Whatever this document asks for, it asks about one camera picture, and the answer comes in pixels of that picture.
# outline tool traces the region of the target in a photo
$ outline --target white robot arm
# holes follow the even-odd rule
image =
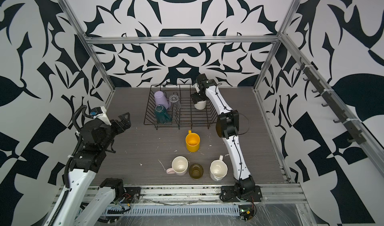
[[[220,94],[216,82],[213,79],[207,79],[205,74],[197,76],[195,88],[197,90],[195,96],[202,100],[209,99],[218,113],[216,132],[223,138],[232,161],[237,196],[247,199],[255,191],[255,182],[245,164],[239,144],[239,113],[229,107]]]
[[[65,166],[65,186],[55,207],[48,217],[47,226],[93,226],[106,207],[112,202],[119,202],[124,193],[121,179],[105,179],[93,200],[76,218],[84,195],[92,180],[99,171],[106,152],[115,151],[112,148],[114,137],[131,127],[129,113],[120,115],[120,121],[109,120],[104,107],[93,108],[90,115],[85,113],[86,106],[81,106],[72,117],[72,123],[77,130],[78,143]],[[76,120],[80,113],[93,120],[88,121],[82,128]],[[129,209],[123,208],[118,213]]]

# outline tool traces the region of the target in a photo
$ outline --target gray wood tabletop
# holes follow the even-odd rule
[[[200,149],[190,153],[185,146],[189,128],[159,128],[144,125],[149,88],[117,88],[108,108],[108,118],[129,112],[132,126],[115,137],[113,144],[116,153],[107,153],[92,185],[100,184],[105,178],[121,178],[124,184],[218,184],[233,183],[233,168],[228,150],[219,138],[215,125],[194,127],[192,132],[200,136]],[[243,113],[250,120],[248,133],[239,136],[241,150],[247,167],[256,183],[283,183],[284,179],[272,148],[270,137],[259,111],[255,96],[249,87],[220,88],[226,102]],[[240,115],[240,133],[248,128],[248,121]],[[228,174],[220,182],[209,176],[209,166],[213,160],[224,156]],[[183,176],[167,175],[176,156],[184,156],[189,166],[198,163],[204,174],[200,179],[192,179],[188,172]]]

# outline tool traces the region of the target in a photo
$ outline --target yellow mug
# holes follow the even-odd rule
[[[191,130],[188,130],[188,135],[185,137],[185,142],[187,144],[188,151],[194,153],[199,150],[200,137],[197,133],[193,133]]]

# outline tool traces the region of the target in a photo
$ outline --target black wire dish rack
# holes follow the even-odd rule
[[[172,121],[167,123],[158,123],[155,116],[155,97],[157,91],[163,91],[166,98],[172,94],[179,96],[181,108],[168,108],[167,112],[172,116]],[[154,125],[156,129],[159,127],[209,127],[216,122],[217,112],[208,99],[204,109],[198,110],[194,107],[191,94],[196,92],[192,84],[167,84],[167,85],[151,85],[148,95],[147,110],[144,118],[144,125]]]

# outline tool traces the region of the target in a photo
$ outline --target hook rack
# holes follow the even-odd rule
[[[304,74],[308,78],[304,78],[304,81],[310,81],[316,90],[312,90],[313,93],[319,93],[326,102],[326,104],[321,104],[323,107],[329,106],[334,114],[337,116],[338,120],[333,120],[334,123],[343,123],[344,127],[348,130],[348,132],[353,137],[353,140],[348,140],[348,142],[357,142],[358,144],[362,144],[366,142],[364,136],[361,135],[362,130],[359,129],[358,124],[354,121],[358,120],[357,118],[353,118],[352,116],[348,116],[348,113],[343,109],[342,101],[338,98],[335,91],[323,82],[325,81],[317,72],[317,70],[312,65],[304,65],[300,66],[300,69],[303,70]]]

